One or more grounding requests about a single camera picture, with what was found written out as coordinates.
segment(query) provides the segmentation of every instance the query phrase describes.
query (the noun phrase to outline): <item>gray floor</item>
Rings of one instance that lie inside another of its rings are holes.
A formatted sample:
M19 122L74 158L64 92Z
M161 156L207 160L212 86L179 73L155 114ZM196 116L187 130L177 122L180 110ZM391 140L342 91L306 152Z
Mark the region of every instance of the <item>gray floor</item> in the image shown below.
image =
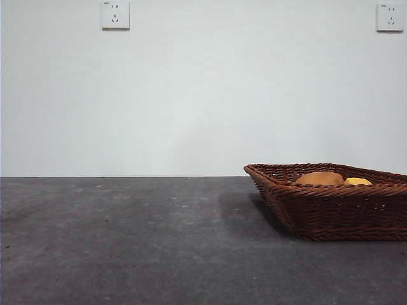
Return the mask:
M1 187L2 304L407 304L407 243L297 240L249 178Z

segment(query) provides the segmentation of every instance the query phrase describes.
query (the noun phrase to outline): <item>wall socket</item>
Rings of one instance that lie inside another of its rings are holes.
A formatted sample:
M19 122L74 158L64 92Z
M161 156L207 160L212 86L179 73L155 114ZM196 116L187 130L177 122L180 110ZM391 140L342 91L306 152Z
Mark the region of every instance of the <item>wall socket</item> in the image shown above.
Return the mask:
M406 5L404 3L379 3L376 18L378 32L402 32L406 23Z
M100 8L102 29L130 29L130 4L128 1L104 1Z

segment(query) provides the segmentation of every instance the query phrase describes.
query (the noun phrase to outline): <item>brown woven basket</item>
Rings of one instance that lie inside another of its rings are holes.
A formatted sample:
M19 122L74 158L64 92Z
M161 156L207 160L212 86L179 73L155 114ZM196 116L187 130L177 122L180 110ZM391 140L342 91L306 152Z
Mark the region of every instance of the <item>brown woven basket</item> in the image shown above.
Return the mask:
M306 240L407 240L407 176L330 163L247 165L261 196L296 236ZM331 171L372 186L295 183Z

